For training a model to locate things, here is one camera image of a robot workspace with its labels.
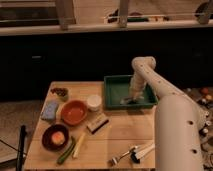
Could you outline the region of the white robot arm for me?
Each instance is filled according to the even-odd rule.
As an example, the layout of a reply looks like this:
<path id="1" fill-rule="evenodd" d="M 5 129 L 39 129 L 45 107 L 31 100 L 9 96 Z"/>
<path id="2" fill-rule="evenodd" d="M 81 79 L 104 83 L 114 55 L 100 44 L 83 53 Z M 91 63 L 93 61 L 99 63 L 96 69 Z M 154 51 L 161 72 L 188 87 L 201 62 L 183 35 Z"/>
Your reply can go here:
<path id="1" fill-rule="evenodd" d="M 138 99 L 149 84 L 160 98 L 154 117 L 156 171 L 204 171 L 199 130 L 205 111 L 154 71 L 153 57 L 135 57 L 131 65 L 130 97 Z"/>

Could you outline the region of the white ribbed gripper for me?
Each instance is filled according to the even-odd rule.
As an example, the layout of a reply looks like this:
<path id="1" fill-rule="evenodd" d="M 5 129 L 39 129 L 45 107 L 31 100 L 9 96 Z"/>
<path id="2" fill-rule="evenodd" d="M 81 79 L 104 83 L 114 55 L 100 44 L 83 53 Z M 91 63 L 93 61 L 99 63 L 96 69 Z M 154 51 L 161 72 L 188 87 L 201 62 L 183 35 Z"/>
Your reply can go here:
<path id="1" fill-rule="evenodd" d="M 130 80 L 129 95 L 133 100 L 138 100 L 143 96 L 146 81 L 141 76 L 134 75 Z"/>

